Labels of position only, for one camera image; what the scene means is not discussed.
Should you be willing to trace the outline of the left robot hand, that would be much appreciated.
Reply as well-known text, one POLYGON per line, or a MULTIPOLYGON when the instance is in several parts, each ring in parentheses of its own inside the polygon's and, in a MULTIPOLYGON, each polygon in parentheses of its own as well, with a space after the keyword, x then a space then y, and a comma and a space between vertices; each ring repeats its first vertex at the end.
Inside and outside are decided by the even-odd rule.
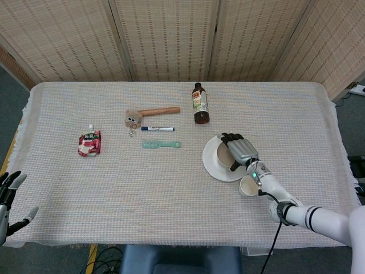
POLYGON ((1 246, 4 245, 9 236, 28 226, 38 213, 39 207, 33 207, 21 221, 12 225, 9 224, 10 210, 16 192, 26 178, 27 175, 21 171, 12 174, 5 172, 1 175, 1 246))

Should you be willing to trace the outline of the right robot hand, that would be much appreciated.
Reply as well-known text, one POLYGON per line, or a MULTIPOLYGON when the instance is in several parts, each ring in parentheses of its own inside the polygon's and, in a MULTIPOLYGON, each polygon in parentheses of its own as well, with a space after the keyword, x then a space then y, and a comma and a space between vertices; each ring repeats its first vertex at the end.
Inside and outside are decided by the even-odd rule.
POLYGON ((229 149, 234 163, 230 166, 230 171, 235 171, 240 166, 248 167, 252 162, 259 160, 258 151, 241 134, 222 133, 219 137, 224 145, 229 149))

